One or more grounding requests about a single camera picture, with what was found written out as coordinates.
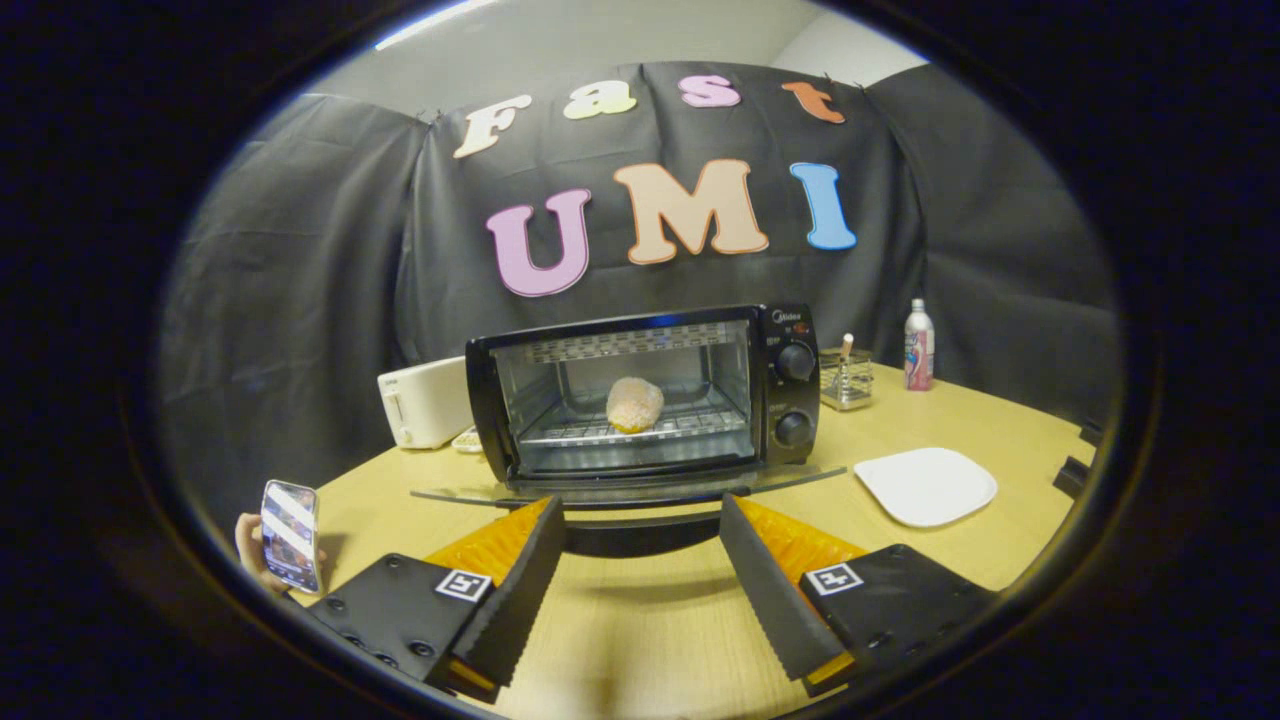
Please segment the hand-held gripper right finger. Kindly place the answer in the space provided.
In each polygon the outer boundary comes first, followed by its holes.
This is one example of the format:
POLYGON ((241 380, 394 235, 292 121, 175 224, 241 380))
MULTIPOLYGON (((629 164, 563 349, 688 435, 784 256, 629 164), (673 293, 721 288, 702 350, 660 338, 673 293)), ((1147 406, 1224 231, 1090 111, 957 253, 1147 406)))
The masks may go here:
POLYGON ((736 495, 719 538, 774 656, 813 697, 918 665, 997 597, 909 544, 865 551, 736 495))

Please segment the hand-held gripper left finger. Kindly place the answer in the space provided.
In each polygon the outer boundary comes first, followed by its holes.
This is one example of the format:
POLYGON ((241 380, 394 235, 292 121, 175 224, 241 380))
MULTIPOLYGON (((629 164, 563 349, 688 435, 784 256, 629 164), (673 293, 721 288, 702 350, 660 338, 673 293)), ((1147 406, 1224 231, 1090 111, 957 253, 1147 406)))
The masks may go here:
POLYGON ((564 546, 552 496, 430 553, 387 553, 306 609, 416 682, 492 703, 513 679, 564 546))

